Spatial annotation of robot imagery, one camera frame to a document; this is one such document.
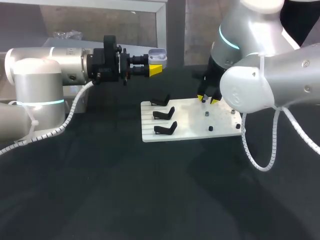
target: cable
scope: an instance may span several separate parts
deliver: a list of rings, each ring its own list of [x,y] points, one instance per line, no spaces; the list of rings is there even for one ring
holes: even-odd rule
[[[80,99],[81,95],[89,88],[91,88],[93,86],[93,82],[90,81],[89,83],[87,83],[86,85],[83,86],[83,88],[81,88],[81,90],[78,92],[78,94],[75,96],[74,100],[73,100],[73,103],[72,103],[72,106],[70,108],[70,112],[69,112],[69,115],[68,117],[66,118],[66,120],[64,121],[64,123],[59,126],[58,128],[56,128],[55,130],[51,131],[51,132],[48,132],[42,136],[37,136],[37,137],[34,137],[31,139],[31,142],[37,142],[37,141],[40,141],[40,140],[43,140],[43,139],[47,139],[47,138],[51,138],[51,137],[54,137],[55,135],[57,135],[58,133],[60,133],[61,131],[63,131],[67,126],[68,124],[70,123],[73,115],[74,115],[74,112],[76,110],[76,106],[77,106],[77,103],[78,103],[78,100]],[[21,146],[24,146],[24,145],[27,145],[27,141],[26,140],[23,140],[23,141],[19,141],[19,142],[16,142],[10,146],[7,146],[6,148],[2,149],[0,151],[0,156],[2,154],[5,154],[6,152],[12,150],[12,149],[15,149],[15,148],[18,148],[18,147],[21,147]]]
[[[305,133],[305,131],[303,131],[303,129],[300,127],[300,125],[297,122],[297,120],[295,119],[295,117],[289,111],[289,109],[287,109],[286,107],[283,107],[282,110],[285,113],[285,115],[287,116],[287,118],[289,119],[289,121],[291,122],[291,124],[294,127],[294,129],[296,130],[296,132],[305,141],[305,143],[308,144],[308,146],[310,148],[312,148],[317,154],[320,155],[320,147],[317,144],[315,144],[314,141],[312,141],[310,139],[310,137]]]
[[[271,157],[270,157],[270,161],[269,164],[266,167],[262,167],[259,164],[256,163],[256,161],[254,160],[254,158],[251,156],[251,153],[249,151],[248,145],[247,145],[247,140],[246,140],[246,128],[245,128],[245,124],[246,124],[246,117],[247,114],[244,113],[242,115],[242,122],[241,122],[241,138],[242,138],[242,144],[245,150],[245,153],[247,155],[247,157],[249,158],[250,162],[252,163],[252,165],[258,169],[261,172],[267,172],[269,171],[272,166],[275,163],[276,160],[276,152],[277,152],[277,127],[278,127],[278,118],[279,118],[279,114],[280,114],[280,110],[276,110],[274,113],[274,117],[273,117],[273,127],[272,127],[272,151],[271,151]]]

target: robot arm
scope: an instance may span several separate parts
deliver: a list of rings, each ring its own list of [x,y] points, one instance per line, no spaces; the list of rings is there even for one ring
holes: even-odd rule
[[[231,4],[212,45],[207,71],[214,77],[206,81],[220,87],[213,96],[216,100],[222,95],[241,113],[319,102],[320,46],[300,49],[281,25],[283,4],[283,0]]]
[[[0,142],[22,140],[19,146],[62,133],[89,87],[119,79],[126,85],[131,76],[150,77],[163,67],[149,65],[148,54],[130,57],[117,46],[115,36],[105,36],[103,48],[95,49],[14,48],[7,52],[4,65],[7,79],[15,86],[17,105],[0,103]],[[85,86],[66,119],[63,86],[70,85]]]

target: black cloth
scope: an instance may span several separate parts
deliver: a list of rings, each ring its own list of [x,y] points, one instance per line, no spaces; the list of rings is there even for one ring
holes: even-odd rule
[[[320,1],[285,0],[280,20],[287,33],[301,45],[320,17]]]
[[[200,82],[191,73],[200,69],[95,86],[87,113],[75,114],[63,134],[2,155],[0,238],[320,239],[320,156],[283,113],[267,173],[251,166],[240,136],[142,142],[140,103],[168,93],[195,98]],[[247,117],[250,149],[264,166],[273,113]],[[319,106],[292,113],[319,144]]]

